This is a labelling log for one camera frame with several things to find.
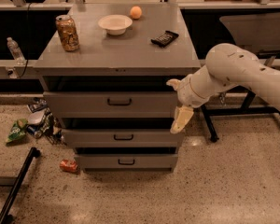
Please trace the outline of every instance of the bottom drawer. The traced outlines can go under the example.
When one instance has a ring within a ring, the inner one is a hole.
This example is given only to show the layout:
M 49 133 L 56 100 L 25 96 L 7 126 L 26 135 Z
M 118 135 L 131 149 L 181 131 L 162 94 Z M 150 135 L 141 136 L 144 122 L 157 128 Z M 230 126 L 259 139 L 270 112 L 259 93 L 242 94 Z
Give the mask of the bottom drawer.
M 79 167 L 85 171 L 107 170 L 163 170 L 173 171 L 177 154 L 172 155 L 79 155 L 75 156 Z

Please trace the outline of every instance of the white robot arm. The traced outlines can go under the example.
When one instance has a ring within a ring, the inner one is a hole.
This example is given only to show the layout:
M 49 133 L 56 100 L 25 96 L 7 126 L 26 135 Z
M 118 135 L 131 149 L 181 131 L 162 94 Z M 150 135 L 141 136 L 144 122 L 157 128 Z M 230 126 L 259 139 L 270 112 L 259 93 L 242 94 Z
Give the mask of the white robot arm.
M 193 108 L 236 86 L 249 89 L 280 111 L 280 71 L 261 64 L 256 55 L 232 44 L 214 46 L 206 55 L 205 66 L 182 80 L 170 79 L 167 85 L 177 91 L 182 104 L 175 111 L 171 133 L 183 130 Z

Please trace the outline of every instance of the cabinet top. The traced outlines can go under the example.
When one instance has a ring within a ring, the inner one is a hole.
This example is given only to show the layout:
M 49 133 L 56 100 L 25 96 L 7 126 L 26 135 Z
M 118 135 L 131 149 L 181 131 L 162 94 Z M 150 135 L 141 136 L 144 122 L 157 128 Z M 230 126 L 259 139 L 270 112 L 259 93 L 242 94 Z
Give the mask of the cabinet top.
M 123 35 L 108 35 L 99 27 L 98 20 L 102 17 L 113 14 L 130 16 L 133 6 L 142 8 L 142 16 L 133 20 Z M 83 4 L 73 5 L 68 14 L 76 23 L 79 49 L 64 51 L 55 33 L 36 62 L 36 69 L 200 67 L 177 4 Z M 178 33 L 178 39 L 166 48 L 151 43 L 152 38 L 166 30 Z

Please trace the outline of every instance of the aluminum can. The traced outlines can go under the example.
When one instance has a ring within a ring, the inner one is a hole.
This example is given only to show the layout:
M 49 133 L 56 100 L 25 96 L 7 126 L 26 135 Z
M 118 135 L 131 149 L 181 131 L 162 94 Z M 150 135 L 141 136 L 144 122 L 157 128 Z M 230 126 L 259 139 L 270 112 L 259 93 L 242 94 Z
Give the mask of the aluminum can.
M 39 127 L 28 125 L 27 132 L 35 139 L 38 139 L 42 136 L 42 132 L 39 130 Z
M 60 15 L 56 18 L 56 27 L 60 41 L 65 51 L 74 51 L 79 48 L 75 21 L 69 15 Z
M 77 172 L 77 163 L 76 161 L 62 160 L 59 164 L 59 167 L 66 172 L 76 173 Z

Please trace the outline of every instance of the crumpled bag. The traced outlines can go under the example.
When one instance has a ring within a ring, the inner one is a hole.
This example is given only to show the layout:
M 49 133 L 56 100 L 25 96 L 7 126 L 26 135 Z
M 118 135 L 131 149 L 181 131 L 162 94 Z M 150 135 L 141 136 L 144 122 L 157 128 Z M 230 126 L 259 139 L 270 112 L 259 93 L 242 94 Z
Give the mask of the crumpled bag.
M 26 127 L 28 125 L 27 119 L 18 119 L 13 123 L 9 132 L 6 143 L 11 143 L 16 140 L 22 139 L 26 135 Z

